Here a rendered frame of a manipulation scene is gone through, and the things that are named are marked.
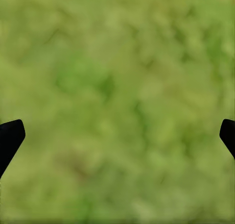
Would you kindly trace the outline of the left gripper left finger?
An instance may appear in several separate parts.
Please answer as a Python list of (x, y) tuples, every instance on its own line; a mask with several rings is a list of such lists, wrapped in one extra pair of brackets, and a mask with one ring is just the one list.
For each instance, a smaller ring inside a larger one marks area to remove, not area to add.
[(0, 124), (0, 178), (25, 138), (21, 119)]

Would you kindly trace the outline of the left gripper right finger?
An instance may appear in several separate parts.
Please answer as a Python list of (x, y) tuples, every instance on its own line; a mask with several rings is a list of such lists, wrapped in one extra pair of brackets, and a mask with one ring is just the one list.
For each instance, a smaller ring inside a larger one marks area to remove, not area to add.
[(235, 158), (235, 121), (224, 119), (219, 136)]

